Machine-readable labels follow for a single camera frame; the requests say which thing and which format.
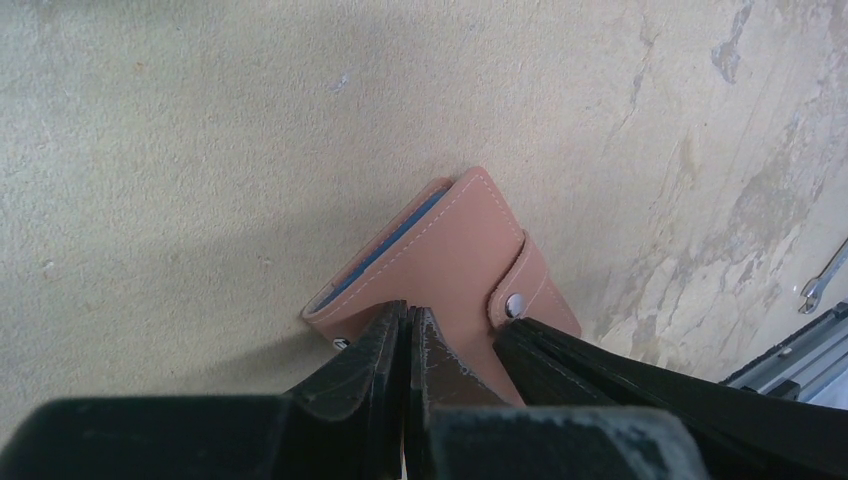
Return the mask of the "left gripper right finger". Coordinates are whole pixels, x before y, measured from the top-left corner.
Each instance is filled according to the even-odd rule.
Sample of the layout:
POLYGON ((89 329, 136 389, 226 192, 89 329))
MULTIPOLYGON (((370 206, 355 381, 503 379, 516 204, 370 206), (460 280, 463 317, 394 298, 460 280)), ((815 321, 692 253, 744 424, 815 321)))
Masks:
POLYGON ((410 479, 508 479, 514 470, 498 420, 515 407, 448 346, 434 313, 409 311, 405 466, 410 479))

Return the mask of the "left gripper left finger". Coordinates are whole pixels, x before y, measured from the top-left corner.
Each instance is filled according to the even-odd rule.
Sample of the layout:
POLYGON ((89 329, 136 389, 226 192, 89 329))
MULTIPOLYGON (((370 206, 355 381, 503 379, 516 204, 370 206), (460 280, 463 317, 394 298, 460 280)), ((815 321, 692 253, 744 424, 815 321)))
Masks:
POLYGON ((408 307, 383 304, 362 335, 285 397, 287 479, 397 479, 408 388, 408 307))

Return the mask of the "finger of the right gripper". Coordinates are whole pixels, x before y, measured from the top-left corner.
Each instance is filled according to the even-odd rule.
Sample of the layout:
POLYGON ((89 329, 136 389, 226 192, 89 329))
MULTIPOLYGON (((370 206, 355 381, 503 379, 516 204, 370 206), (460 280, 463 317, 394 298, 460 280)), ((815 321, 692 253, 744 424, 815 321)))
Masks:
POLYGON ((847 413, 630 360, 531 318, 494 350, 528 405, 633 406, 677 417, 719 479, 844 479, 847 413))

